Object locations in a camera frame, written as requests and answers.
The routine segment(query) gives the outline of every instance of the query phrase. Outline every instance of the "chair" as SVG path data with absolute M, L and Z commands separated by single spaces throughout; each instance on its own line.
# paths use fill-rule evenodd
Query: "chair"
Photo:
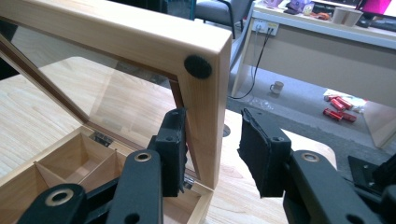
M 245 46 L 245 42 L 248 37 L 248 25 L 250 24 L 251 21 L 251 16 L 253 14 L 253 8 L 254 8 L 255 2 L 252 2 L 251 5 L 248 8 L 248 14 L 246 18 L 246 24 L 243 28 L 242 34 L 238 37 L 233 42 L 233 46 L 231 48 L 231 58 L 230 58 L 230 71 L 233 70 L 233 67 L 235 66 L 236 62 L 238 61 L 239 57 L 241 56 L 242 49 Z
M 195 18 L 231 26 L 235 38 L 234 25 L 241 22 L 241 32 L 244 28 L 243 19 L 253 0 L 196 0 Z

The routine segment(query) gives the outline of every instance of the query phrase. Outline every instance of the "white desk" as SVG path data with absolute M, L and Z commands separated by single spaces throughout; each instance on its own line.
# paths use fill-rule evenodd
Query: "white desk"
M 263 3 L 256 4 L 252 17 L 250 30 L 256 19 L 279 23 L 276 36 L 265 47 L 265 60 L 260 62 L 260 68 L 385 105 L 387 120 L 380 123 L 391 125 L 385 131 L 386 136 L 380 134 L 385 139 L 375 140 L 375 145 L 382 147 L 388 142 L 396 132 L 396 33 L 290 15 Z M 250 52 L 262 47 L 263 35 L 258 36 L 255 46 L 254 36 L 250 34 L 247 33 L 232 96 L 257 60 Z M 376 123 L 378 117 L 385 116 L 375 113 L 372 117 Z

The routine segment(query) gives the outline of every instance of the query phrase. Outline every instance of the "red object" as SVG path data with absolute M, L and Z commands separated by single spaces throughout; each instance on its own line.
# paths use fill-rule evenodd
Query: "red object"
M 355 122 L 356 119 L 357 119 L 356 116 L 353 116 L 353 115 L 351 115 L 351 114 L 344 113 L 344 112 L 340 112 L 340 113 L 342 114 L 343 119 L 346 119 L 347 121 Z
M 329 102 L 330 100 L 335 99 L 337 97 L 338 97 L 337 95 L 325 95 L 324 96 L 324 101 Z
M 337 99 L 330 100 L 330 104 L 332 104 L 332 106 L 334 106 L 338 111 L 346 110 L 346 107 L 340 102 L 338 102 Z
M 323 114 L 329 116 L 332 119 L 336 119 L 338 121 L 340 121 L 343 118 L 342 114 L 332 111 L 329 108 L 324 109 Z
M 351 109 L 353 107 L 353 104 L 351 104 L 350 102 L 344 100 L 341 97 L 337 97 L 335 98 L 338 102 L 341 103 L 341 105 L 343 105 L 347 110 Z

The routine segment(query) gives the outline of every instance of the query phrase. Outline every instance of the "white cup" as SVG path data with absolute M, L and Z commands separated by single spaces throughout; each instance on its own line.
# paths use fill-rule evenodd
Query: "white cup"
M 283 86 L 284 86 L 283 82 L 276 81 L 274 84 L 270 86 L 270 91 L 275 94 L 280 94 L 280 92 L 283 89 Z
M 349 13 L 347 14 L 344 25 L 345 26 L 354 26 L 356 22 L 361 18 L 361 15 L 363 13 L 361 11 L 355 10 L 355 9 L 350 9 Z
M 332 23 L 343 24 L 348 13 L 348 8 L 336 7 L 334 10 L 334 14 L 332 15 Z

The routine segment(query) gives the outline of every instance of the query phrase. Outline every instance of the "cable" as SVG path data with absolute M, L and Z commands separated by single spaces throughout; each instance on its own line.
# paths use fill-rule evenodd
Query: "cable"
M 253 46 L 257 46 L 257 35 L 260 31 L 262 27 L 260 25 L 256 26 L 256 34 L 254 35 L 254 45 Z M 256 48 L 253 48 L 253 60 L 256 59 Z M 250 66 L 250 77 L 251 77 L 251 81 L 253 82 L 253 66 Z
M 262 59 L 262 52 L 264 51 L 265 45 L 267 44 L 267 41 L 268 41 L 268 39 L 270 38 L 270 35 L 271 35 L 271 33 L 272 33 L 273 31 L 274 31 L 273 28 L 268 28 L 268 29 L 267 29 L 267 34 L 265 35 L 264 44 L 262 45 L 262 51 L 260 52 L 259 60 L 257 60 L 256 69 L 254 70 L 253 83 L 252 83 L 252 85 L 251 85 L 251 87 L 250 87 L 250 90 L 249 90 L 244 96 L 241 96 L 241 97 L 232 97 L 232 96 L 229 96 L 231 99 L 234 99 L 234 100 L 243 99 L 243 98 L 245 98 L 246 96 L 248 96 L 248 95 L 251 93 L 251 91 L 253 90 L 254 84 L 256 83 L 257 69 L 258 69 L 258 67 L 259 67 L 260 60 Z

